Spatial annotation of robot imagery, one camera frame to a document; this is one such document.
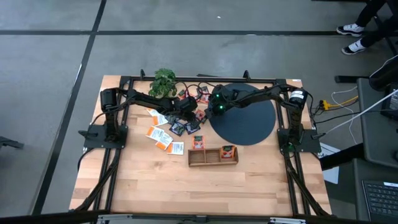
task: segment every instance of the black circular platform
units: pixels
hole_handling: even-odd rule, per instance
[[[254,91],[256,87],[244,83],[225,85],[229,90]],[[264,140],[275,126],[275,109],[271,101],[253,103],[245,108],[231,108],[222,116],[210,118],[216,133],[232,144],[249,146]]]

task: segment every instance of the small box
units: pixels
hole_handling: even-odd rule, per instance
[[[221,148],[188,150],[188,165],[190,167],[236,165],[238,162],[238,148],[236,147],[234,148],[233,158],[221,158]]]

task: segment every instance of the wooden tabletop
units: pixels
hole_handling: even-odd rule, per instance
[[[118,87],[119,80],[120,76],[104,76],[101,90]],[[300,80],[287,80],[287,83],[302,86]],[[149,84],[150,82],[135,81],[134,89],[148,93]],[[250,85],[264,88],[265,84]],[[182,90],[183,85],[178,84],[177,88]],[[196,92],[194,86],[190,92]],[[204,111],[206,107],[207,105],[198,103],[198,109]],[[285,110],[282,111],[286,121]],[[101,112],[98,98],[93,117]],[[98,119],[96,124],[103,122],[104,117]],[[206,148],[230,144],[215,133],[210,122],[201,125],[201,130],[195,134],[188,135],[185,132],[181,137],[169,131],[169,124],[159,126],[174,141],[184,142],[183,156],[166,154],[155,146],[154,140],[146,137],[152,123],[152,117],[145,107],[130,106],[127,119],[129,132],[126,147],[121,153],[112,212],[292,215],[285,164],[277,141],[277,121],[273,132],[265,140],[252,146],[237,146],[238,164],[212,167],[188,166],[192,135],[203,135]],[[303,111],[302,123],[305,128],[311,128],[307,107]],[[70,208],[79,206],[97,184],[103,156],[104,149],[94,149],[82,160]],[[331,213],[318,159],[310,153],[301,153],[300,156],[307,188],[322,208]],[[298,208],[303,213],[300,191],[297,186],[295,188]],[[108,186],[104,188],[100,208],[104,208],[107,189]]]

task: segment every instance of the sneaker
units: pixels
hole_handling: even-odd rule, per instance
[[[366,47],[362,46],[361,40],[350,44],[348,47],[345,47],[341,50],[341,52],[345,55],[354,55],[356,53],[360,53],[364,51]]]
[[[353,37],[360,37],[365,27],[360,27],[356,24],[345,25],[337,27],[337,33],[341,35],[352,35]]]

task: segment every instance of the potted plant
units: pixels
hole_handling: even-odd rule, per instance
[[[161,68],[155,72],[155,81],[150,85],[149,95],[154,97],[175,96],[177,89],[175,87],[175,74],[171,69]]]

